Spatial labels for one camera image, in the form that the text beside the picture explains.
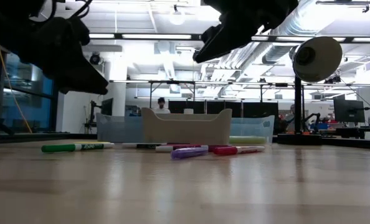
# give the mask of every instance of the table surface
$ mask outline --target table surface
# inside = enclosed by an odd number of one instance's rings
[[[0,223],[370,223],[370,150],[272,145],[172,161],[0,144]]]

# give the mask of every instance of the ceiling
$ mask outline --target ceiling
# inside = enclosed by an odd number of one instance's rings
[[[69,17],[83,2],[66,0],[59,4],[56,16]],[[173,15],[174,4],[178,5],[180,15]],[[363,13],[365,6],[310,6],[300,10],[299,24],[305,27],[314,27],[315,35],[346,35],[370,36],[370,10]],[[42,15],[44,19],[50,14],[50,0],[47,1]],[[94,0],[90,6],[89,14],[83,18],[84,23],[92,33],[162,33],[162,34],[201,34],[210,26],[216,26],[219,13],[209,6],[201,6],[200,0],[188,1],[138,1],[138,0]],[[92,45],[121,45],[128,62],[128,74],[131,79],[147,79],[167,72],[167,60],[173,66],[175,74],[182,72],[178,79],[193,79],[192,72],[197,72],[198,79],[212,80],[219,77],[234,78],[242,82],[256,82],[264,77],[270,82],[292,82],[294,72],[292,61],[287,54],[282,56],[273,65],[264,65],[262,55],[269,50],[262,48],[262,44],[249,44],[243,49],[237,49],[226,57],[218,58],[205,65],[196,64],[192,60],[192,52],[172,52],[170,56],[156,53],[156,41],[145,40],[92,40]],[[174,46],[187,46],[200,49],[202,42],[197,41],[171,41]],[[357,67],[363,63],[356,63],[362,58],[370,58],[370,44],[343,44],[343,54],[347,57],[341,64],[342,76],[347,82],[353,82]],[[215,68],[232,68],[226,73],[214,73]]]

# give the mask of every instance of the window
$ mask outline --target window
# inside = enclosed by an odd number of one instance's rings
[[[30,128],[35,131],[40,129],[49,130],[50,99],[19,91],[13,92]],[[7,88],[4,89],[1,118],[4,119],[4,124],[13,130],[17,132],[28,132],[26,124],[15,104],[12,92]]]
[[[38,67],[22,63],[17,55],[7,55],[6,69],[12,87],[25,88],[36,93],[52,94],[52,80],[46,78]]]

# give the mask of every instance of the purple marker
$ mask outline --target purple marker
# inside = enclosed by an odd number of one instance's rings
[[[185,159],[195,156],[204,156],[209,153],[208,147],[190,147],[184,149],[177,149],[171,152],[172,159]]]

